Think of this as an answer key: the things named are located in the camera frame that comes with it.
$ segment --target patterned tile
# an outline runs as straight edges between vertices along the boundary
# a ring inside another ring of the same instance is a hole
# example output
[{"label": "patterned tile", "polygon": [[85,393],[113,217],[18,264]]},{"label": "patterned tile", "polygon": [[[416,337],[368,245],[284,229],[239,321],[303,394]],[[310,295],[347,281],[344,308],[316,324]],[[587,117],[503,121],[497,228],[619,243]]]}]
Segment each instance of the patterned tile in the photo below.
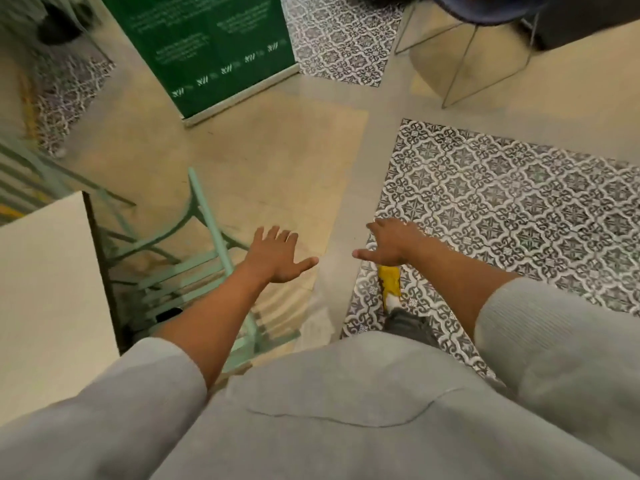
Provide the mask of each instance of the patterned tile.
[{"label": "patterned tile", "polygon": [[115,65],[106,59],[80,57],[64,48],[35,54],[36,109],[41,149],[52,157],[75,122],[100,92]]},{"label": "patterned tile", "polygon": [[403,14],[398,2],[281,0],[302,73],[378,87]]},{"label": "patterned tile", "polygon": [[[468,256],[640,317],[638,189],[640,167],[403,120],[375,217],[412,220]],[[441,348],[491,374],[412,267],[402,286],[405,306],[428,318]],[[363,262],[342,334],[383,321],[376,270]]]}]

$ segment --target gray sweatshirt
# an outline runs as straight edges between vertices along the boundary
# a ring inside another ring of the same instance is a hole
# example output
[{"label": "gray sweatshirt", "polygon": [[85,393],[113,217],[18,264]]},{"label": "gray sweatshirt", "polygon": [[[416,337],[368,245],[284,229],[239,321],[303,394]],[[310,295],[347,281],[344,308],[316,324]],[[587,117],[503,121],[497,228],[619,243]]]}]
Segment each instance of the gray sweatshirt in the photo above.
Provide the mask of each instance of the gray sweatshirt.
[{"label": "gray sweatshirt", "polygon": [[381,332],[256,367],[207,402],[189,357],[144,339],[2,427],[0,478],[637,478],[637,318],[519,278],[485,304],[476,342],[516,402]]}]

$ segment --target person's left hand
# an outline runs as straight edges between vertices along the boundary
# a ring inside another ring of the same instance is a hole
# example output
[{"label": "person's left hand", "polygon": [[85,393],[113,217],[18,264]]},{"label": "person's left hand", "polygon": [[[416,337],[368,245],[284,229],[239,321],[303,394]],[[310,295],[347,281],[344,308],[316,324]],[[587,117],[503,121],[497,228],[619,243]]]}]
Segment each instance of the person's left hand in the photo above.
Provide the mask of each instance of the person's left hand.
[{"label": "person's left hand", "polygon": [[244,259],[255,273],[259,273],[271,283],[286,283],[318,264],[318,258],[307,258],[299,263],[293,262],[298,234],[273,226],[263,237],[264,227],[258,227],[253,242]]}]

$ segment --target hand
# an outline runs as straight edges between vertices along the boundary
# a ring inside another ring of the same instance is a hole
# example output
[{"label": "hand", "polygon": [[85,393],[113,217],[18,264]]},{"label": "hand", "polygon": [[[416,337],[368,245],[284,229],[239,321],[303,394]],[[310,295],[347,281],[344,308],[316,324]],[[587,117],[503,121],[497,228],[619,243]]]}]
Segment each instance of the hand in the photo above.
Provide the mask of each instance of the hand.
[{"label": "hand", "polygon": [[407,264],[412,253],[424,246],[434,237],[428,237],[413,222],[403,222],[392,217],[390,219],[376,219],[367,224],[378,243],[375,251],[357,249],[353,257],[365,261],[373,261],[382,266],[401,266]]},{"label": "hand", "polygon": [[318,264],[318,258],[307,258],[299,263],[293,262],[298,234],[288,230],[278,235],[280,227],[273,226],[265,238],[264,227],[258,227],[253,242],[244,259],[254,273],[270,283],[286,283],[299,277]]}]

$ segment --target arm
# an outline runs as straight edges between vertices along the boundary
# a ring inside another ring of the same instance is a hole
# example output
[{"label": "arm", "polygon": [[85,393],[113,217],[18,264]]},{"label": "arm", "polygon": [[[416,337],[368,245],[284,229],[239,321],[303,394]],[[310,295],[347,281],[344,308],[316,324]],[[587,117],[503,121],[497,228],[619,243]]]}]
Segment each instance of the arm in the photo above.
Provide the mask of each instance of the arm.
[{"label": "arm", "polygon": [[278,235],[278,229],[272,227],[263,239],[260,227],[236,271],[156,334],[191,357],[208,387],[220,375],[245,316],[267,284],[291,281],[318,263],[317,258],[293,263],[298,234],[284,230]]},{"label": "arm", "polygon": [[423,234],[413,222],[376,219],[367,227],[378,247],[374,251],[356,250],[353,257],[382,266],[410,264],[416,268],[444,298],[472,340],[486,301],[503,284],[519,276],[455,252],[435,237]]},{"label": "arm", "polygon": [[256,231],[219,288],[143,339],[80,393],[0,428],[0,477],[143,480],[194,423],[244,317],[268,282],[286,282],[297,234]]},{"label": "arm", "polygon": [[378,248],[354,257],[415,266],[521,405],[640,472],[638,318],[465,257],[415,224],[368,226]]}]

